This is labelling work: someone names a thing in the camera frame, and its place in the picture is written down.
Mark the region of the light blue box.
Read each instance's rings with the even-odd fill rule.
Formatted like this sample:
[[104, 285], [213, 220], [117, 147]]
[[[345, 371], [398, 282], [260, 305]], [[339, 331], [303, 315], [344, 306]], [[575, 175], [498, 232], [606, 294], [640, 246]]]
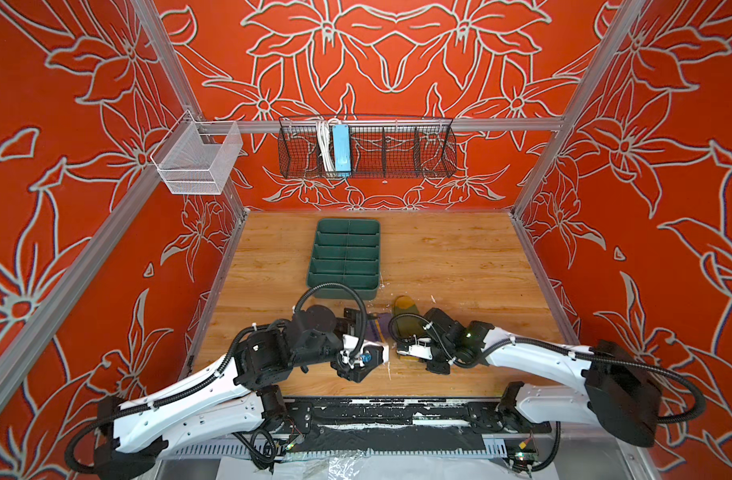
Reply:
[[352, 172], [350, 128], [346, 124], [334, 124], [331, 128], [335, 172], [341, 177], [349, 177]]

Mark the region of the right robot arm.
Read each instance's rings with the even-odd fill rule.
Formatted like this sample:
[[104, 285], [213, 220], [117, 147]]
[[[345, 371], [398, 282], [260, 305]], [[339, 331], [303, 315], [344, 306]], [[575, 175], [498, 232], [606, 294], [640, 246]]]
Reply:
[[597, 425], [618, 440], [650, 448], [659, 426], [688, 423], [707, 407], [693, 382], [639, 362], [611, 341], [556, 344], [480, 321], [464, 326], [438, 308], [418, 323], [433, 359], [448, 368], [509, 368], [553, 381], [551, 388], [507, 387], [500, 405], [517, 421]]

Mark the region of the green divided tray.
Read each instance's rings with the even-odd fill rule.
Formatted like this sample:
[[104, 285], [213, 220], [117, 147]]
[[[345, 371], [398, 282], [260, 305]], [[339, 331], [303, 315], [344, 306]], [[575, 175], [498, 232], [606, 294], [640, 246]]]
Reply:
[[340, 283], [364, 301], [381, 285], [381, 224], [369, 218], [322, 218], [316, 225], [307, 286]]

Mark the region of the purple sock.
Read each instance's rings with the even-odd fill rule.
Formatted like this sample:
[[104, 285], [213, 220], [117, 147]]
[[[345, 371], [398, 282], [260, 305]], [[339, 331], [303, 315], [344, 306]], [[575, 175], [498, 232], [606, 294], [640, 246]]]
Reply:
[[393, 336], [390, 330], [390, 321], [392, 315], [390, 313], [372, 313], [369, 315], [367, 324], [366, 339], [373, 342], [390, 343], [393, 342]]

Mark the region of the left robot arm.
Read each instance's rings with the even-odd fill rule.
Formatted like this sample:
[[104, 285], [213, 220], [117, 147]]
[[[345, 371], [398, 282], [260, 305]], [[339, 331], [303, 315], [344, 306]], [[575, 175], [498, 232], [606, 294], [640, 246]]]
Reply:
[[268, 424], [287, 417], [279, 385], [294, 370], [328, 364], [339, 377], [360, 383], [388, 363], [388, 346], [368, 340], [368, 328], [366, 313], [350, 320], [322, 305], [247, 327], [203, 370], [136, 400], [102, 400], [96, 420], [68, 441], [65, 463], [101, 479], [132, 479], [160, 455], [201, 440], [268, 437]]

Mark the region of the clear plastic bin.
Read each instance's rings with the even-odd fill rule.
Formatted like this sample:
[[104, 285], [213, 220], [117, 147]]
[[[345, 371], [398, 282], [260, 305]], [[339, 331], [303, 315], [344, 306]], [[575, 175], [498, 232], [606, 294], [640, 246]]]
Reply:
[[186, 111], [151, 154], [166, 187], [175, 195], [220, 195], [243, 150], [234, 121], [197, 121]]

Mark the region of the green striped sock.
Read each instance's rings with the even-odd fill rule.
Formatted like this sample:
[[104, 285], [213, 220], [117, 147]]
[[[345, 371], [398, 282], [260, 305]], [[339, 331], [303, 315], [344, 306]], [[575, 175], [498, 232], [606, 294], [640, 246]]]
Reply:
[[[420, 314], [416, 302], [407, 295], [399, 296], [393, 302], [390, 330], [396, 349], [401, 343], [419, 339], [425, 339], [432, 345], [428, 322]], [[398, 355], [420, 362], [428, 362], [411, 356], [400, 355], [399, 353]]]

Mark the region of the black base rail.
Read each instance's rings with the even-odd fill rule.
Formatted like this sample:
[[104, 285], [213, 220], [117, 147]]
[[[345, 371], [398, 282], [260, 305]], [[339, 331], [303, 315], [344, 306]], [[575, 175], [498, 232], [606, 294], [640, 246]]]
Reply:
[[549, 423], [510, 426], [495, 399], [295, 397], [265, 419], [282, 456], [437, 454], [504, 457], [524, 442], [551, 440]]

